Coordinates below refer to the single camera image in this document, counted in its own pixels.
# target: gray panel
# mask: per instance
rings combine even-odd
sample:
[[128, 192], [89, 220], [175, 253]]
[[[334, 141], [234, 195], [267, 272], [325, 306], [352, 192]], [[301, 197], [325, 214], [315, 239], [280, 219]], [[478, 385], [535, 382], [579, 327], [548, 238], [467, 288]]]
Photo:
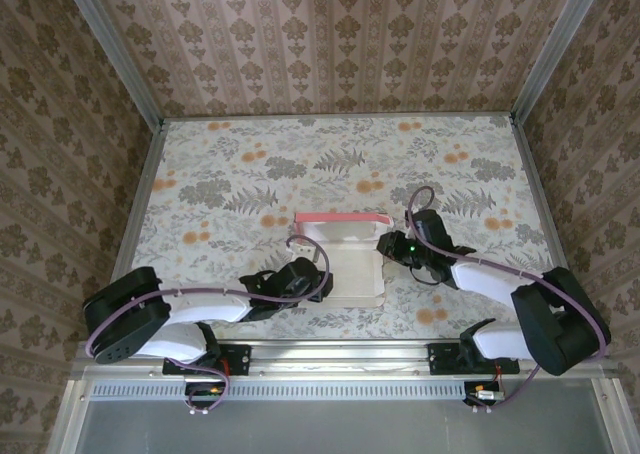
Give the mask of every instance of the gray panel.
[[455, 401], [92, 402], [78, 453], [611, 453], [591, 381], [535, 382], [504, 410]]

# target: metal ventilation grille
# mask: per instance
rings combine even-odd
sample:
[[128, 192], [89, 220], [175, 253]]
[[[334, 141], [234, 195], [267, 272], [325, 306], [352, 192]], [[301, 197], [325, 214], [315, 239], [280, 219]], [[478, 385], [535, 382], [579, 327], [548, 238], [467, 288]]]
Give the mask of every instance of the metal ventilation grille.
[[[236, 381], [234, 401], [464, 399], [462, 381]], [[98, 381], [93, 401], [184, 399], [183, 381]]]

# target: patterned wall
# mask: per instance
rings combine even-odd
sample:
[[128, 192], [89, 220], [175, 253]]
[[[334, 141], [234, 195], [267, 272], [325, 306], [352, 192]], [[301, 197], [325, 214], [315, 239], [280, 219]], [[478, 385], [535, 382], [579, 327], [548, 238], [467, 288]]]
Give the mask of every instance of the patterned wall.
[[149, 131], [72, 0], [0, 0], [0, 452], [41, 452]]
[[102, 0], [165, 117], [510, 110], [566, 0]]
[[596, 0], [525, 124], [640, 426], [640, 0]]

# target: table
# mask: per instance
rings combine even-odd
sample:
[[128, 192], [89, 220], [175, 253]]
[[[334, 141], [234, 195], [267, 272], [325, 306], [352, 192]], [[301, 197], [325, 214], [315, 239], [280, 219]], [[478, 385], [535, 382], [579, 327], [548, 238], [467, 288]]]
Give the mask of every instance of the table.
[[[458, 245], [524, 269], [551, 259], [509, 118], [368, 115], [171, 121], [133, 267], [161, 279], [226, 285], [288, 262], [300, 211], [377, 211], [404, 228], [411, 193], [429, 184]], [[513, 320], [483, 296], [415, 282], [384, 266], [380, 308], [294, 308], [216, 323], [227, 339], [457, 337], [479, 320]]]

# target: floral patterned surface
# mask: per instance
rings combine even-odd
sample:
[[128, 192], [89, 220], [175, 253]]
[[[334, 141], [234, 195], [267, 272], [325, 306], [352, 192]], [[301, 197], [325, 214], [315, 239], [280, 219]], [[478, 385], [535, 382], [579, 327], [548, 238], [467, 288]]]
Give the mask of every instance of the floral patterned surface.
[[[351, 117], [172, 122], [134, 267], [179, 282], [228, 284], [279, 269], [296, 211], [379, 211], [404, 226], [430, 184], [458, 245], [532, 270], [547, 244], [507, 117]], [[415, 282], [386, 263], [380, 308], [290, 309], [219, 324], [225, 338], [455, 337], [512, 319], [480, 295]]]

